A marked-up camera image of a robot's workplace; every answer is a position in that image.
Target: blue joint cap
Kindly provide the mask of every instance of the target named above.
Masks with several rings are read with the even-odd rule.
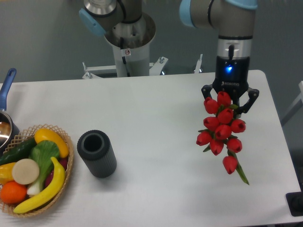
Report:
[[[179,16],[184,25],[189,27],[195,27],[191,20],[190,2],[191,0],[182,0],[179,8]]]
[[[87,11],[85,11],[85,9],[80,9],[79,16],[83,24],[92,34],[103,36],[106,33],[104,28]]]
[[[256,10],[258,7],[257,0],[225,0],[225,1],[243,9]]]

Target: artificial tulip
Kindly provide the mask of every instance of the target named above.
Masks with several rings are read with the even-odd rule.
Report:
[[[229,125],[221,124],[214,131],[217,140],[224,140],[231,136],[232,130]]]
[[[212,137],[209,134],[209,132],[203,131],[198,135],[196,144],[199,146],[203,146],[205,144],[208,144],[211,140],[212,140]]]
[[[242,150],[242,143],[239,139],[230,139],[227,142],[227,149],[231,150],[232,152],[238,153]]]
[[[218,120],[221,124],[229,124],[233,119],[233,110],[226,108],[218,115]]]
[[[212,140],[210,141],[210,150],[213,152],[214,155],[218,155],[221,153],[224,143],[221,140]]]
[[[203,120],[203,124],[210,131],[215,131],[216,128],[220,125],[220,122],[219,122],[218,118],[216,118],[216,117],[206,117]]]
[[[219,105],[217,101],[213,100],[211,97],[207,97],[205,99],[204,106],[206,112],[208,112],[209,114],[216,114],[219,109]]]
[[[238,161],[233,156],[226,156],[225,158],[223,158],[223,165],[227,173],[232,174],[238,166]]]
[[[232,122],[231,129],[234,133],[244,132],[246,129],[245,122],[240,119],[236,119]]]
[[[218,92],[218,104],[219,106],[224,105],[225,107],[228,107],[232,104],[232,100],[228,93],[224,91]]]

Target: bok choy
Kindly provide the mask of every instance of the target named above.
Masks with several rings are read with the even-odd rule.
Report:
[[[27,194],[34,196],[44,188],[44,181],[53,170],[51,157],[59,158],[59,148],[51,141],[44,140],[38,143],[30,152],[29,158],[38,163],[40,173],[38,178],[27,188]]]

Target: woven basket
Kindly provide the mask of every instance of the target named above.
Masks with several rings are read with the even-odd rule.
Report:
[[[64,130],[62,130],[58,126],[52,126],[52,125],[45,124],[45,125],[37,125],[37,126],[35,125],[33,127],[29,127],[27,130],[23,130],[23,132],[20,132],[19,135],[15,136],[15,138],[11,141],[11,143],[5,149],[5,152],[9,152],[9,150],[11,148],[15,147],[17,144],[33,137],[35,132],[41,128],[47,128],[47,129],[51,129],[51,130],[55,131],[56,133],[58,133],[60,135],[60,137],[66,142],[66,144],[68,146],[70,154],[69,154],[68,165],[67,165],[67,169],[66,169],[65,181],[64,181],[62,189],[49,203],[47,203],[47,205],[45,205],[44,207],[40,207],[35,210],[29,211],[24,214],[14,213],[13,210],[16,206],[7,205],[0,199],[0,209],[2,210],[2,212],[8,213],[9,215],[14,216],[14,217],[28,218],[28,217],[32,217],[32,216],[41,214],[44,211],[46,211],[47,209],[49,209],[60,198],[61,194],[63,193],[64,189],[66,188],[66,184],[68,183],[68,180],[71,175],[71,169],[72,169],[72,164],[73,164],[73,160],[74,160],[74,151],[73,151],[71,138],[67,135],[67,133]]]

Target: sticker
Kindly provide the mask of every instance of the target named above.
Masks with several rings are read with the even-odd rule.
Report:
[[[122,49],[121,50],[122,57],[128,57],[131,55],[131,49]]]

